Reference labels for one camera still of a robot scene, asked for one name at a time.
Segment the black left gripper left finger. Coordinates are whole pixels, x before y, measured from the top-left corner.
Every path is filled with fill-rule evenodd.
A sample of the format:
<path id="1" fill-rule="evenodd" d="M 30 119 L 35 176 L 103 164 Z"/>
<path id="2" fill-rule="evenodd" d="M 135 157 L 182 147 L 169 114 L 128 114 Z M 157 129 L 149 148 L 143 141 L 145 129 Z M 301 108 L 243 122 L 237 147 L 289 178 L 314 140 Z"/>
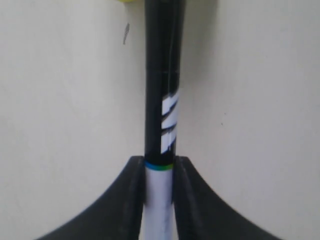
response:
<path id="1" fill-rule="evenodd" d="M 42 240 L 137 240 L 145 200 L 142 156 L 131 156 L 108 189 L 88 208 Z"/>

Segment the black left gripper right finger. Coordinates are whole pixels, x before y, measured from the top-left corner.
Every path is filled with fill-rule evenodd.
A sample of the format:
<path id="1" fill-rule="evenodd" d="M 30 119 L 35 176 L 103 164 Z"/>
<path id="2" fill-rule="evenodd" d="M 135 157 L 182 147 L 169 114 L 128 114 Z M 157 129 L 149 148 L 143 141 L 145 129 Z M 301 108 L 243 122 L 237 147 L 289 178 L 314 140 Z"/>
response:
<path id="1" fill-rule="evenodd" d="M 173 170 L 173 203 L 180 240 L 278 239 L 221 199 L 188 157 L 177 156 Z"/>

